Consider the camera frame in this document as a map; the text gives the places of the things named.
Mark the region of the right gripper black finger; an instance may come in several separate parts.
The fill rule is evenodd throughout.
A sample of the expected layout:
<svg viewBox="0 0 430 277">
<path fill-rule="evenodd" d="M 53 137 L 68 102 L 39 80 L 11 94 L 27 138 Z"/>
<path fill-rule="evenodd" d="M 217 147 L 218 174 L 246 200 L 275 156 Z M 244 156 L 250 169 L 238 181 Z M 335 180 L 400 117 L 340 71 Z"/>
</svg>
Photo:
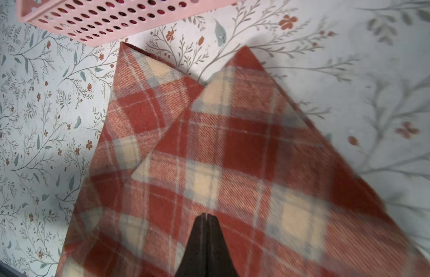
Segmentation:
<svg viewBox="0 0 430 277">
<path fill-rule="evenodd" d="M 217 217 L 195 218 L 177 277 L 237 277 Z"/>
</svg>

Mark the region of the red plaid skirt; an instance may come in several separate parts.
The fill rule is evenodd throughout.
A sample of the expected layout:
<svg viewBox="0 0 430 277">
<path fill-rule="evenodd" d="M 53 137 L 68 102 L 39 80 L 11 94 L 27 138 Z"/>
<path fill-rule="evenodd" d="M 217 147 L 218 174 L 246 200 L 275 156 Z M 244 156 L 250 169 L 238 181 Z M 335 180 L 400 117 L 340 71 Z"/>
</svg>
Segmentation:
<svg viewBox="0 0 430 277">
<path fill-rule="evenodd" d="M 240 277 L 430 277 L 248 47 L 202 86 L 123 42 L 56 274 L 175 277 L 201 214 Z"/>
</svg>

